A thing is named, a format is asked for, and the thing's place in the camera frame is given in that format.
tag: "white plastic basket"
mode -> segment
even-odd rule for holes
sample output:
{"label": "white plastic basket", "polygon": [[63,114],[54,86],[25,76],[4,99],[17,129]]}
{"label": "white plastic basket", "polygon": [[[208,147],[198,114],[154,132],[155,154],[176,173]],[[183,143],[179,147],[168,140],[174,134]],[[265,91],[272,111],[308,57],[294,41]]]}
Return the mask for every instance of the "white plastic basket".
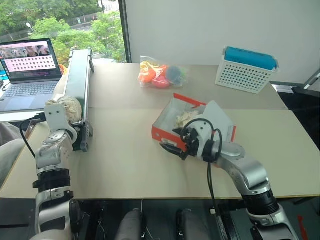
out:
{"label": "white plastic basket", "polygon": [[226,61],[225,54],[223,53],[216,74],[215,84],[258,94],[269,81],[272,81],[279,71],[277,60],[275,69],[267,70],[233,61]]}

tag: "red and white box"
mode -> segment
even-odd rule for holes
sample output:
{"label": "red and white box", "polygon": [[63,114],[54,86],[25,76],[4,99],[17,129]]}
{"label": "red and white box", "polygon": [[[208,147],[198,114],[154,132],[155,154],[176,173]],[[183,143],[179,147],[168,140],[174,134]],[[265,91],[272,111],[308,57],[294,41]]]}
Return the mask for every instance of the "red and white box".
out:
{"label": "red and white box", "polygon": [[[221,130],[223,141],[235,140],[235,124],[215,101],[204,103],[177,93],[173,94],[169,104],[152,125],[152,138],[185,151],[186,144],[181,141],[179,134],[173,132],[173,129],[177,128],[177,117],[194,111],[198,112],[202,118],[208,119],[215,129]],[[218,134],[214,135],[214,140],[219,140]]]}

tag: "robotic arm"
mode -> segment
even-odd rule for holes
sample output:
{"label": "robotic arm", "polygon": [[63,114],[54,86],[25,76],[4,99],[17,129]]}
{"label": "robotic arm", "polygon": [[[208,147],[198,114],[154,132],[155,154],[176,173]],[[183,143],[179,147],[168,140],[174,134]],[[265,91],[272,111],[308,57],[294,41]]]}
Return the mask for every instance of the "robotic arm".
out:
{"label": "robotic arm", "polygon": [[61,104],[44,108],[51,134],[35,153],[38,189],[35,202],[35,233],[31,240],[73,240],[80,231],[82,212],[73,200],[68,158],[77,140]]}
{"label": "robotic arm", "polygon": [[289,222],[283,207],[273,195],[266,169],[245,149],[236,143],[214,141],[214,129],[206,118],[196,118],[181,129],[173,131],[180,134],[185,142],[186,151],[161,143],[168,152],[178,155],[183,160],[188,155],[215,163],[225,170],[241,194],[247,207],[247,214],[254,224],[251,234],[257,240],[299,240]]}

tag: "orange toy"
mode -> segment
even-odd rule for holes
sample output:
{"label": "orange toy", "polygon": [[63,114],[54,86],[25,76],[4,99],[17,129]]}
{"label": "orange toy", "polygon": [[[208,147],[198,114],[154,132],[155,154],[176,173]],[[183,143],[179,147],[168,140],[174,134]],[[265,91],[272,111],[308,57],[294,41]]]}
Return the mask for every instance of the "orange toy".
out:
{"label": "orange toy", "polygon": [[155,70],[153,70],[151,67],[143,67],[140,69],[140,74],[138,79],[142,83],[151,83],[153,79],[155,79],[157,76]]}

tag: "green foliage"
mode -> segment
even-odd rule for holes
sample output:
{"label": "green foliage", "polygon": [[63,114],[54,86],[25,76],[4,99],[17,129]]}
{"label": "green foliage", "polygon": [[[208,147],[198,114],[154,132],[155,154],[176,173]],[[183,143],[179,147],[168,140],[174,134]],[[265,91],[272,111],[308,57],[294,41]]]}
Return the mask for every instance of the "green foliage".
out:
{"label": "green foliage", "polygon": [[126,61],[125,43],[118,12],[98,13],[98,20],[92,23],[92,31],[106,47],[104,53],[106,58],[115,59],[119,63]]}
{"label": "green foliage", "polygon": [[71,19],[100,12],[96,0],[0,0],[0,36],[25,30],[42,18]]}
{"label": "green foliage", "polygon": [[[60,64],[68,65],[71,48],[89,47],[98,57],[125,62],[120,14],[100,11],[97,0],[0,0],[0,36],[26,30],[30,23],[34,32],[29,38],[50,38]],[[91,30],[71,29],[66,23],[96,12]]]}
{"label": "green foliage", "polygon": [[55,38],[58,36],[58,33],[71,30],[71,27],[64,19],[58,21],[52,16],[50,18],[37,20],[33,30],[34,34],[31,36],[32,39]]}

